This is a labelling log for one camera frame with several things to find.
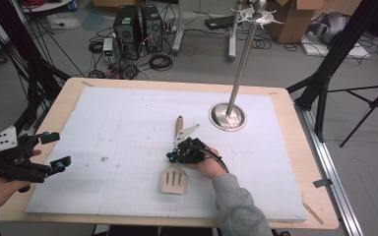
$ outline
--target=tripod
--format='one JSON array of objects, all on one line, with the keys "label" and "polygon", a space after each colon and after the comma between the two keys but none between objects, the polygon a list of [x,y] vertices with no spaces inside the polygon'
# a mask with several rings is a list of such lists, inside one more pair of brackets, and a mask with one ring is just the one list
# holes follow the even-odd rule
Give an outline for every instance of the tripod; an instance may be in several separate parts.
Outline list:
[{"label": "tripod", "polygon": [[346,91],[351,95],[356,96],[357,98],[367,102],[369,104],[370,110],[363,116],[363,118],[358,122],[357,126],[351,131],[351,133],[346,137],[342,144],[340,144],[340,148],[342,148],[346,142],[351,138],[351,136],[357,131],[357,129],[363,124],[363,122],[369,117],[369,115],[374,111],[374,109],[378,108],[378,97],[376,97],[373,101],[364,98],[361,95],[356,94],[353,92],[354,90],[362,90],[362,89],[378,89],[378,86],[374,87],[361,87],[361,88],[345,88],[345,89],[337,89],[337,90],[329,90],[328,92],[337,92],[337,91]]}]

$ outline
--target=spatula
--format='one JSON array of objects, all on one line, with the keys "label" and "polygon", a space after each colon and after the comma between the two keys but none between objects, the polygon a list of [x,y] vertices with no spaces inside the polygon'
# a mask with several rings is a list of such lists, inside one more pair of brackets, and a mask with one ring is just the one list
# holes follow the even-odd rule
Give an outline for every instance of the spatula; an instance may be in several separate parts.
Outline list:
[{"label": "spatula", "polygon": [[[176,121],[176,133],[175,137],[183,129],[183,117],[179,116]],[[168,194],[183,194],[188,182],[188,175],[180,167],[180,164],[176,161],[161,172],[160,189],[163,193]]]}]

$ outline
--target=paper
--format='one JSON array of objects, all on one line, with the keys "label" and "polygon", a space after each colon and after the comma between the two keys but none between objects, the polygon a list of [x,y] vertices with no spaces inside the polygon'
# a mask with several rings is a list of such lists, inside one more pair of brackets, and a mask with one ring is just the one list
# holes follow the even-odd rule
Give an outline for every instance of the paper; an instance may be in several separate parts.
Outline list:
[{"label": "paper", "polygon": [[191,137],[220,152],[269,219],[305,219],[271,99],[239,94],[247,124],[237,132],[209,120],[211,107],[228,100],[229,93],[86,88],[47,160],[70,155],[72,164],[36,187],[27,211],[217,217],[211,180],[198,170],[184,167],[184,195],[160,192],[181,115],[184,128],[200,124]]}]

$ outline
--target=table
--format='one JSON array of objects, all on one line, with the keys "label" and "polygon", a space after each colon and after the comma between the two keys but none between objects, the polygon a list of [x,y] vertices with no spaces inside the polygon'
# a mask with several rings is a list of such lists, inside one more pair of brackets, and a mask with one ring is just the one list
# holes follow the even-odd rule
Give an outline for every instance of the table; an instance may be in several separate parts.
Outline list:
[{"label": "table", "polygon": [[[60,132],[70,113],[74,109],[85,87],[125,88],[125,89],[169,89],[189,91],[231,92],[232,86],[199,85],[165,82],[141,81],[113,81],[96,79],[70,79],[53,106],[43,120],[38,133],[44,131]],[[269,95],[274,104],[283,140],[290,156],[302,200],[307,213],[307,220],[302,222],[270,221],[273,228],[318,228],[335,229],[339,226],[337,216],[325,188],[315,188],[314,181],[320,180],[321,175],[307,143],[296,112],[287,91],[284,88],[240,87],[240,93]],[[42,150],[40,156],[32,161],[44,163],[55,144],[38,145]],[[132,225],[168,225],[168,226],[202,226],[215,227],[215,219],[199,218],[168,218],[168,217],[137,217],[112,215],[83,215],[83,214],[42,214],[25,213],[25,208],[31,198],[31,191],[17,193],[0,208],[0,220],[7,221],[38,221],[38,222],[77,222],[77,223],[105,223],[105,224],[132,224]]]}]

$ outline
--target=person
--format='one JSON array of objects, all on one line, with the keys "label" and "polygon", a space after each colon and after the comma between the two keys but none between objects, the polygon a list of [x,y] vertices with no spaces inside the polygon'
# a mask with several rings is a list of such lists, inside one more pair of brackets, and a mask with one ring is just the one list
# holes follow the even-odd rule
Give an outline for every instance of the person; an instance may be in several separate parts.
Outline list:
[{"label": "person", "polygon": [[[219,156],[216,149],[209,150]],[[219,212],[220,230],[224,236],[272,236],[264,213],[254,206],[253,197],[239,187],[237,177],[227,173],[222,166],[207,155],[197,164],[191,164],[212,179]]]},{"label": "person", "polygon": [[[218,151],[209,149],[219,155]],[[219,211],[220,230],[224,236],[272,236],[264,213],[254,206],[251,194],[238,185],[237,178],[227,173],[214,159],[206,158],[193,164],[212,179]],[[0,178],[0,207],[18,190],[31,184],[26,181],[8,181]]]}]

